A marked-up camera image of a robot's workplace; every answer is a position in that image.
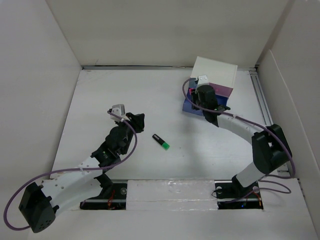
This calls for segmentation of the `white drawer cabinet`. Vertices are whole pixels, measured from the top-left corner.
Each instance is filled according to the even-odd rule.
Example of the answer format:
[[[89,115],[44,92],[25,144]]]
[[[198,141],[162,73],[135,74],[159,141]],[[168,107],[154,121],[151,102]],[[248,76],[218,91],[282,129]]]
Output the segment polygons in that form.
[[[238,66],[236,64],[198,56],[190,77],[197,78],[206,75],[210,83],[233,88],[237,70]]]

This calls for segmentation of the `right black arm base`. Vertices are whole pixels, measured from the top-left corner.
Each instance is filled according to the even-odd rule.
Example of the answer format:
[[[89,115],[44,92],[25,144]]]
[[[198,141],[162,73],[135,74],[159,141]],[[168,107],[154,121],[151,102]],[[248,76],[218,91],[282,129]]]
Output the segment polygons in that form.
[[[219,210],[250,210],[263,209],[262,197],[258,190],[258,182],[254,182],[248,187],[233,183],[231,180],[215,180],[215,189],[211,196],[217,199]]]

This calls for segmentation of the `light blue drawer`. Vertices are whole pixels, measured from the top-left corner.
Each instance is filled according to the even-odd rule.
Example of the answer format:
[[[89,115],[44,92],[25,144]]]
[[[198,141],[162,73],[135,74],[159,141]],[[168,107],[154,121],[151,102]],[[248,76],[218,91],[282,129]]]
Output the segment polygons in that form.
[[[197,87],[197,84],[198,84],[198,79],[191,77],[191,78],[189,79],[188,87],[189,87],[189,88],[196,88],[196,87]]]

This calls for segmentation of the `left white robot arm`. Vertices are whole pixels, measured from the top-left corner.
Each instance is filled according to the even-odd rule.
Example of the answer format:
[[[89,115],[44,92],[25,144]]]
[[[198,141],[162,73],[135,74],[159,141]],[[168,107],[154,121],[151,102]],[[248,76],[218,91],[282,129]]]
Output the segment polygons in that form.
[[[111,194],[113,182],[106,172],[122,162],[122,155],[131,155],[131,141],[144,131],[145,115],[128,112],[115,124],[98,149],[77,167],[40,185],[33,180],[26,186],[18,209],[34,233],[48,228],[72,205]]]

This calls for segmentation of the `purple blue drawer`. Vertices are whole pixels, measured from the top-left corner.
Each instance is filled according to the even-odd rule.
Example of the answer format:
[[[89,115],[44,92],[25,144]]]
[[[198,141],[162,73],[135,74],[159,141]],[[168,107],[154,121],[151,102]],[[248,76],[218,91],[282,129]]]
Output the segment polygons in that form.
[[[217,102],[220,105],[227,105],[228,99],[227,97],[223,97],[223,96],[219,96],[216,95],[217,98]],[[189,88],[188,88],[188,92],[187,92],[187,99],[184,100],[183,106],[182,106],[182,110],[186,113],[190,113],[190,114],[194,114],[197,116],[203,116],[203,112],[201,110],[192,110],[192,105],[189,102],[189,100],[191,100],[191,94],[189,93]]]

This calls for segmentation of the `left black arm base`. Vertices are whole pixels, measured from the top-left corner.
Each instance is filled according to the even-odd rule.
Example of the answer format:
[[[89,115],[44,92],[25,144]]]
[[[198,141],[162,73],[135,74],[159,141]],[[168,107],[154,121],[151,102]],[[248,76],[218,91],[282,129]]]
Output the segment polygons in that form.
[[[127,204],[128,181],[112,181],[106,174],[96,177],[101,191],[98,196],[88,198],[79,205],[81,210],[125,210]]]

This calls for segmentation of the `green highlighter marker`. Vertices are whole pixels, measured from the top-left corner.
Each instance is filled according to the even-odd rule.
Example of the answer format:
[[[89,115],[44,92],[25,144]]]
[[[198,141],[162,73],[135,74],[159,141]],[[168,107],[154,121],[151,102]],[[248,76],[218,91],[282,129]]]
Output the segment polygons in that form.
[[[165,142],[161,137],[159,137],[157,134],[153,134],[152,138],[159,144],[161,145],[162,148],[165,150],[168,150],[170,148],[170,145]]]

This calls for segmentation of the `pink drawer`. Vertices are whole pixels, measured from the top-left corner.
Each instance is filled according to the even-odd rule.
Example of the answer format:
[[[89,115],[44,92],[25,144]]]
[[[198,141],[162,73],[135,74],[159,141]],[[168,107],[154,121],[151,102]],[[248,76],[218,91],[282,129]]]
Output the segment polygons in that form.
[[[232,87],[227,87],[224,85],[219,85],[219,84],[215,84],[215,83],[209,83],[209,85],[211,87],[213,87],[215,94],[218,96],[222,96],[225,98],[229,98],[230,95],[232,94],[233,88]]]

